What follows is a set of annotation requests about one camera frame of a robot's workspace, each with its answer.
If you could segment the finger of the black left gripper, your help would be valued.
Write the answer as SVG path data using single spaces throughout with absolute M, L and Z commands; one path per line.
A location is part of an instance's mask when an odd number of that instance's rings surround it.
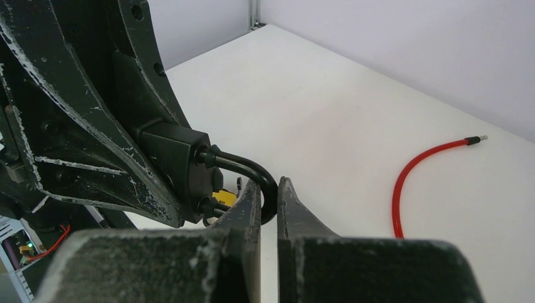
M 2 80 L 30 184 L 181 227 L 177 199 L 118 118 L 105 1 L 2 1 Z
M 163 68 L 147 1 L 105 1 L 114 51 L 118 118 L 129 127 L 159 120 L 188 128 Z

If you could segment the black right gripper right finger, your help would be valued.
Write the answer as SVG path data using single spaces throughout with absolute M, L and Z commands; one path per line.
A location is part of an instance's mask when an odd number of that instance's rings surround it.
M 278 188 L 280 302 L 483 302 L 456 246 L 436 240 L 342 237 Z

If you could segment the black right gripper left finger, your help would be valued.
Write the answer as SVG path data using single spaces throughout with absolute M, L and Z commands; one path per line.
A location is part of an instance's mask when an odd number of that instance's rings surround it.
M 261 191 L 206 229 L 93 229 L 59 248 L 37 302 L 259 302 Z

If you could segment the yellow padlock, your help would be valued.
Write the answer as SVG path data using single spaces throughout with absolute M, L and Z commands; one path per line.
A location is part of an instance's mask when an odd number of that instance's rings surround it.
M 237 192 L 231 192 L 227 189 L 221 189 L 217 192 L 214 192 L 212 197 L 214 197 L 217 202 L 221 205 L 233 207 L 240 197 L 242 191 L 242 178 L 237 178 Z

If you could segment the black padlock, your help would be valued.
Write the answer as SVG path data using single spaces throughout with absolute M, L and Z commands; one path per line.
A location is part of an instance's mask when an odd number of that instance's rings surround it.
M 260 164 L 221 151 L 206 133 L 166 123 L 152 122 L 137 128 L 136 143 L 177 199 L 180 216 L 199 222 L 215 191 L 223 187 L 221 169 L 248 177 L 264 196 L 261 223 L 277 214 L 278 185 Z

